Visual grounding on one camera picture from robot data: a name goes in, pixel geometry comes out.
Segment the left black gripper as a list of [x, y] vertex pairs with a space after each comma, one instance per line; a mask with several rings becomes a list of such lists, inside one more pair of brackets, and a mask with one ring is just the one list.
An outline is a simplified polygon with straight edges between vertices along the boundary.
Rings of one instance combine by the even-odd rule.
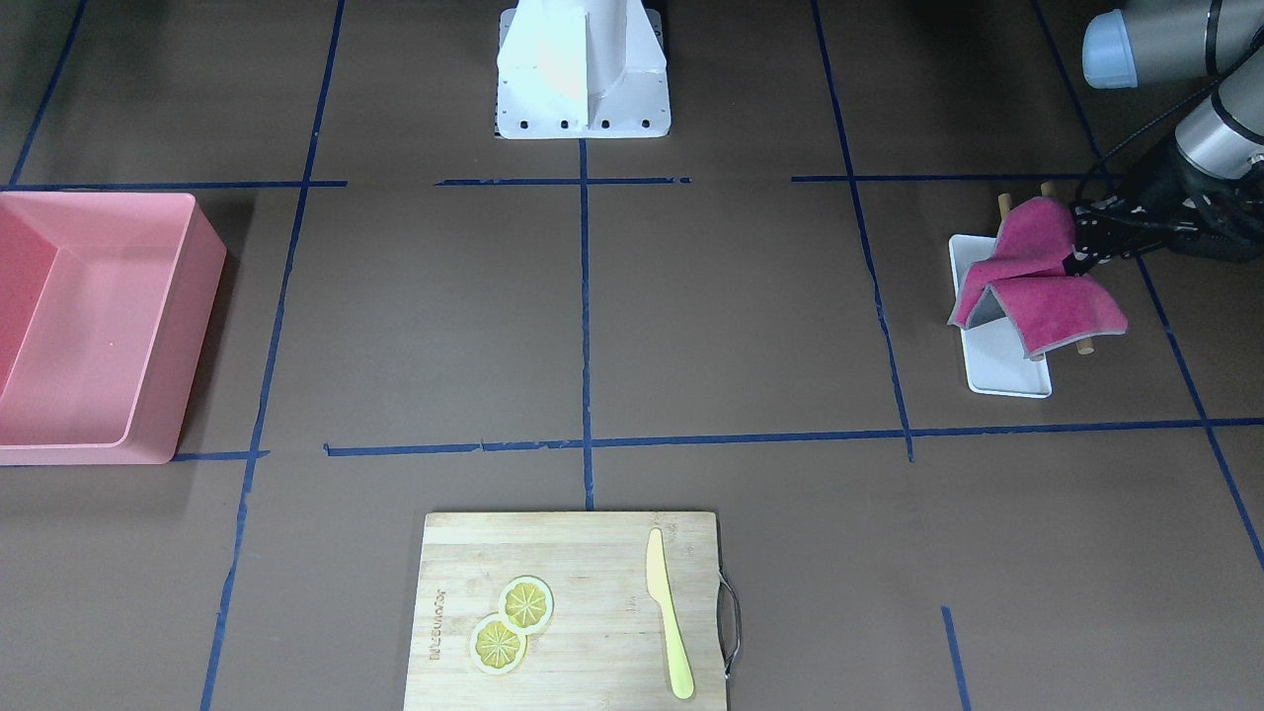
[[1100, 262], [1133, 261], [1157, 249], [1230, 263], [1263, 253], [1261, 161], [1235, 178], [1205, 175], [1165, 138], [1146, 151], [1109, 197], [1071, 202], [1074, 245], [1068, 277]]

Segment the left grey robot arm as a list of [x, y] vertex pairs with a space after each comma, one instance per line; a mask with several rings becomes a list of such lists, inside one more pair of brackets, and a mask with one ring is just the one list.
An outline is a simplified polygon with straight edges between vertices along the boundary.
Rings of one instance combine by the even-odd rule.
[[1243, 263], [1261, 256], [1259, 1], [1129, 1], [1093, 18], [1079, 46], [1098, 90], [1205, 78], [1176, 104], [1181, 121], [1114, 194], [1071, 202], [1066, 273], [1157, 249]]

